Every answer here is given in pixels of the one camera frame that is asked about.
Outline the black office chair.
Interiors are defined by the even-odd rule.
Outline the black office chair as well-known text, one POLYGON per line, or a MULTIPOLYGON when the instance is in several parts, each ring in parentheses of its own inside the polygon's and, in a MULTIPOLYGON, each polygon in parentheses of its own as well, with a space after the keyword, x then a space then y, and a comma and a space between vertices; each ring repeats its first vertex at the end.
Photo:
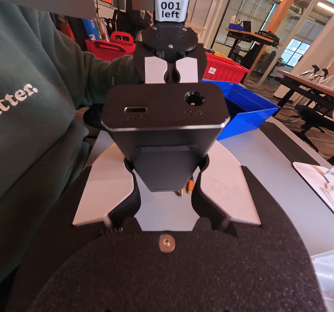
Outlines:
POLYGON ((312 127, 317 128, 322 133, 324 133, 322 128, 325 128, 329 131, 334 131, 333 120, 322 116, 317 111, 308 106, 296 105, 295 110, 299 113, 301 119, 305 123, 301 126, 302 131, 293 131, 293 133, 297 135, 298 138, 306 142, 309 146, 311 146, 316 152, 319 152, 319 149, 306 136, 306 132, 309 131, 312 127))

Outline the large black USB hub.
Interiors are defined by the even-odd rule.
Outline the large black USB hub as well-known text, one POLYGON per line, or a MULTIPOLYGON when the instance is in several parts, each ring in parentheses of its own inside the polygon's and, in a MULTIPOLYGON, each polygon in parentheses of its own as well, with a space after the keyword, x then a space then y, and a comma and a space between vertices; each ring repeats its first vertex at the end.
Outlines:
POLYGON ((212 82, 120 85, 102 124, 150 192, 181 190, 230 121, 212 82))

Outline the red plastic bin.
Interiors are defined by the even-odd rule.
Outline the red plastic bin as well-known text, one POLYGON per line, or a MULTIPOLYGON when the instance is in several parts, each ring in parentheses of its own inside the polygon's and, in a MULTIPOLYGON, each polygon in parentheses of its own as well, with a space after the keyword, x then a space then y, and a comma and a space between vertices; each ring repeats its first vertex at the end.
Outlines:
POLYGON ((233 60, 206 52, 207 67, 203 78, 239 84, 249 70, 233 60))

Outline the clear plastic bin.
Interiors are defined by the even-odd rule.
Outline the clear plastic bin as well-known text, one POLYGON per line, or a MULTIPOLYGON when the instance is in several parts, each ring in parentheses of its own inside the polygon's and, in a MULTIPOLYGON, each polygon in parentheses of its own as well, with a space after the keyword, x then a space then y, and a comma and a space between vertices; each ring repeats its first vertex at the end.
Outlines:
POLYGON ((334 311, 334 251, 311 256, 316 276, 329 312, 334 311))

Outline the window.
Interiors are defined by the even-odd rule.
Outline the window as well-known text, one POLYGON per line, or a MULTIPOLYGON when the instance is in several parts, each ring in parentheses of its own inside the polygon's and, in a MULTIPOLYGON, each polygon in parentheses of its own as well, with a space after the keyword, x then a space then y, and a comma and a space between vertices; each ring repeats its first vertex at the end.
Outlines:
POLYGON ((282 52, 282 64, 295 67, 309 47, 310 44, 308 43, 292 39, 286 49, 282 52))

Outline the person's left forearm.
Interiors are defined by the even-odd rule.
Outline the person's left forearm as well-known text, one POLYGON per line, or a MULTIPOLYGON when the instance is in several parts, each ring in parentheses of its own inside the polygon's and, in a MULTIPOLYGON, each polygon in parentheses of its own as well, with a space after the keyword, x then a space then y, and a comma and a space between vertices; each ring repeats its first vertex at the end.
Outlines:
POLYGON ((82 52, 72 73, 71 97, 78 110, 94 104, 103 104, 107 92, 120 85, 139 84, 132 55, 105 61, 92 53, 82 52))

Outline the person's green sweatshirt torso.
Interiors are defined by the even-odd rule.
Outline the person's green sweatshirt torso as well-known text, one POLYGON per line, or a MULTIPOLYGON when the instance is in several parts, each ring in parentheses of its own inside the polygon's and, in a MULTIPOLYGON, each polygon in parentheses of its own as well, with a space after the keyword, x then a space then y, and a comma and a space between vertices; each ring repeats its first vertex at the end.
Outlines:
POLYGON ((49 13, 1 1, 1 282, 85 164, 70 92, 82 52, 49 13))

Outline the wooden side table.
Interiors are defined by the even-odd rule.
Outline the wooden side table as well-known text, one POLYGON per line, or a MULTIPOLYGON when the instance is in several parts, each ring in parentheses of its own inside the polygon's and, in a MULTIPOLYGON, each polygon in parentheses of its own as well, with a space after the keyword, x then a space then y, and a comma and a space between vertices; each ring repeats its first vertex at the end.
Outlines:
POLYGON ((298 93, 327 109, 332 110, 334 108, 333 102, 330 102, 324 97, 320 96, 320 94, 324 94, 333 98, 334 93, 332 90, 325 88, 323 85, 312 83, 311 81, 300 76, 292 75, 289 72, 281 69, 278 70, 278 73, 283 75, 281 85, 289 88, 289 91, 277 104, 281 109, 286 105, 294 93, 298 93))

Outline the red handled crate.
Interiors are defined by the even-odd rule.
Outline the red handled crate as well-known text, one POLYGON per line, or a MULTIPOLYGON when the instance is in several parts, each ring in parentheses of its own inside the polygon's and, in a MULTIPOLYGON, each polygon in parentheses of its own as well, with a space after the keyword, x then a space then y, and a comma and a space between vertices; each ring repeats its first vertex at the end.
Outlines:
POLYGON ((133 55, 136 48, 133 37, 129 33, 120 31, 114 31, 109 42, 87 39, 85 44, 88 52, 105 61, 113 61, 124 55, 133 55))

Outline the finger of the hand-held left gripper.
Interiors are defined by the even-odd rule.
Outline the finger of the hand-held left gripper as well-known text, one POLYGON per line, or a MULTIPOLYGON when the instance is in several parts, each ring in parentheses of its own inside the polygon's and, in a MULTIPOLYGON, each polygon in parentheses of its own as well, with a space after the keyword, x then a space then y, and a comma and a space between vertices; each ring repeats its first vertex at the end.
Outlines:
POLYGON ((172 63, 156 57, 145 57, 145 84, 166 84, 170 80, 172 63))
POLYGON ((193 57, 184 57, 176 60, 173 64, 173 82, 197 83, 198 82, 197 59, 193 57))

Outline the shiny metal tools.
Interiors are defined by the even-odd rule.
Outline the shiny metal tools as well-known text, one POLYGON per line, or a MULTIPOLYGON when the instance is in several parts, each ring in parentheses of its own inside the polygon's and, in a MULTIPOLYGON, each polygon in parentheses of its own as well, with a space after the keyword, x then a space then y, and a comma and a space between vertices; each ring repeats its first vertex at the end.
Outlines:
POLYGON ((320 69, 316 64, 312 64, 312 69, 306 72, 301 73, 300 77, 306 77, 309 81, 320 81, 324 80, 328 77, 328 69, 322 68, 320 69))

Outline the wooden support post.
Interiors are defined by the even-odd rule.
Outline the wooden support post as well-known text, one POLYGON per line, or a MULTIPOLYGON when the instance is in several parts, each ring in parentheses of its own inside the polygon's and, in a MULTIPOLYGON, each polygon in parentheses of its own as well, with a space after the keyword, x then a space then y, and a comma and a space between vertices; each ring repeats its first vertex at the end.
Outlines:
MULTIPOLYGON (((290 6, 293 4, 295 0, 282 0, 278 8, 276 9, 274 15, 272 18, 270 18, 269 23, 267 24, 266 30, 271 31, 273 33, 276 33, 280 24, 282 23, 284 17, 286 16, 288 10, 290 9, 290 6)), ((248 61, 251 61, 252 64, 249 68, 249 73, 244 77, 244 79, 241 81, 243 85, 246 84, 248 81, 249 76, 251 75, 251 72, 254 70, 257 62, 259 61, 261 55, 263 54, 266 47, 269 45, 268 43, 255 43, 254 46, 259 46, 259 49, 257 50, 257 53, 251 54, 251 58, 248 58, 248 61)))

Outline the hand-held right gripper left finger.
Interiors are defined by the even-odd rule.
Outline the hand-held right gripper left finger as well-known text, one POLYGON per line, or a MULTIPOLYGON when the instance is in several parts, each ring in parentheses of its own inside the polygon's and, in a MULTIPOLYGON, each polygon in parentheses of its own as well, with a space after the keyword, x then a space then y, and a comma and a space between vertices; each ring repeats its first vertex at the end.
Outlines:
POLYGON ((141 196, 131 164, 116 144, 92 164, 73 226, 102 223, 107 230, 123 227, 141 207, 141 196))

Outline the blue plastic bin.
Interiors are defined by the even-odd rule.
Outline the blue plastic bin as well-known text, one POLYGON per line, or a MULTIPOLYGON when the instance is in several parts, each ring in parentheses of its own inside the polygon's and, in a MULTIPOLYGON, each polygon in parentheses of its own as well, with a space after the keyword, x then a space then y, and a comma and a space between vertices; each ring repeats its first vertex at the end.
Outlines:
POLYGON ((218 141, 256 130, 280 109, 278 105, 239 84, 213 80, 202 82, 220 87, 230 114, 230 122, 218 136, 218 141))

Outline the colourful printed boxes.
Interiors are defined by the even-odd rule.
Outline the colourful printed boxes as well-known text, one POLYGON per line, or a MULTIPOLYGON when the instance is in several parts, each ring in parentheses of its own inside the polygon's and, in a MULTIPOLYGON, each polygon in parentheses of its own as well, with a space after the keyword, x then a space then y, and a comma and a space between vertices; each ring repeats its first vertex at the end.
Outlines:
POLYGON ((92 19, 81 19, 88 35, 89 41, 110 42, 110 37, 106 28, 104 18, 96 17, 92 19))

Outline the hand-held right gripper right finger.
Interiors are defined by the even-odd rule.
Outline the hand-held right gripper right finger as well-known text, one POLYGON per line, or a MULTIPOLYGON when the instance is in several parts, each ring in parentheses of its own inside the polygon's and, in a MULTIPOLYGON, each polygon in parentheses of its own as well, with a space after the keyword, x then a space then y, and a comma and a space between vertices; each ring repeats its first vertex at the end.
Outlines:
POLYGON ((257 212, 239 161, 222 144, 213 144, 199 164, 191 205, 199 219, 193 231, 237 236, 237 225, 260 228, 257 212))

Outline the black backpack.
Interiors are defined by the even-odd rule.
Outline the black backpack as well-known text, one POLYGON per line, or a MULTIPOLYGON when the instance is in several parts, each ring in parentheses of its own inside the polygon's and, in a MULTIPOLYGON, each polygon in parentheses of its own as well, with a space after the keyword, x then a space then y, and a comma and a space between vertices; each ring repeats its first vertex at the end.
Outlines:
POLYGON ((273 47, 278 46, 280 42, 280 38, 271 31, 259 31, 259 32, 256 32, 256 34, 273 41, 272 42, 273 47))

